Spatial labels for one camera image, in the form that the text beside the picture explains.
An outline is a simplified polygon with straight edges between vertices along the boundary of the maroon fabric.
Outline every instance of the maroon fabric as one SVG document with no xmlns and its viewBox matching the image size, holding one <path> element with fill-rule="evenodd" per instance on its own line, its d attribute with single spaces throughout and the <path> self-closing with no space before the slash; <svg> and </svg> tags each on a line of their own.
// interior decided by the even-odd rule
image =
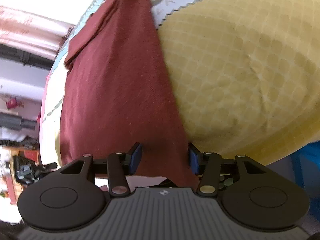
<svg viewBox="0 0 320 240">
<path fill-rule="evenodd" d="M 137 174 L 195 187 L 150 0 L 106 0 L 69 45 L 62 162 L 143 144 Z"/>
</svg>

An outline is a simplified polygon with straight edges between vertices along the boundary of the yellow fabric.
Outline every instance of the yellow fabric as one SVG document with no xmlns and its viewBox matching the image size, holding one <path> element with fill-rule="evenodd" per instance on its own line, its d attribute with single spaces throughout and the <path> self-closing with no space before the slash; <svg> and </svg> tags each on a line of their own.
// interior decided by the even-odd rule
<svg viewBox="0 0 320 240">
<path fill-rule="evenodd" d="M 200 150 L 272 163 L 320 133 L 320 0 L 203 0 L 159 27 Z"/>
</svg>

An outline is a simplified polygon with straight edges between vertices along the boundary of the curtain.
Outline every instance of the curtain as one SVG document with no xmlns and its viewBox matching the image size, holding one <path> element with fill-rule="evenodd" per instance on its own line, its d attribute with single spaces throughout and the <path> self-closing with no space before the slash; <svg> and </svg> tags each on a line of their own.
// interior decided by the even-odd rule
<svg viewBox="0 0 320 240">
<path fill-rule="evenodd" d="M 0 43 L 50 60 L 74 25 L 0 6 Z"/>
</svg>

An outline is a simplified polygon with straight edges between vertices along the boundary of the gray floor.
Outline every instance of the gray floor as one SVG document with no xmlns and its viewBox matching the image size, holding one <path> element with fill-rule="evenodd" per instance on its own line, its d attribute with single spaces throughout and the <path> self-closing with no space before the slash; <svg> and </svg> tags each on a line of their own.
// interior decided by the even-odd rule
<svg viewBox="0 0 320 240">
<path fill-rule="evenodd" d="M 301 157 L 301 167 L 305 191 L 310 197 L 320 196 L 320 170 L 304 157 Z M 294 182 L 294 171 L 289 156 L 268 165 L 268 168 Z M 305 217 L 302 227 L 311 235 L 320 232 L 320 222 L 310 213 Z"/>
</svg>

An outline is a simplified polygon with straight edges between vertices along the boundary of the gray ribbed panel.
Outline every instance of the gray ribbed panel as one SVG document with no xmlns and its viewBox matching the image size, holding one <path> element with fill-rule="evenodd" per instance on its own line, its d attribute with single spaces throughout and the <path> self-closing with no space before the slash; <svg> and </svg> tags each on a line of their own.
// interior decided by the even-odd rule
<svg viewBox="0 0 320 240">
<path fill-rule="evenodd" d="M 46 233 L 25 229 L 21 240 L 305 240 L 300 228 L 256 232 L 233 222 L 214 199 L 190 188 L 137 188 L 127 198 L 113 199 L 91 225 L 73 232 Z"/>
</svg>

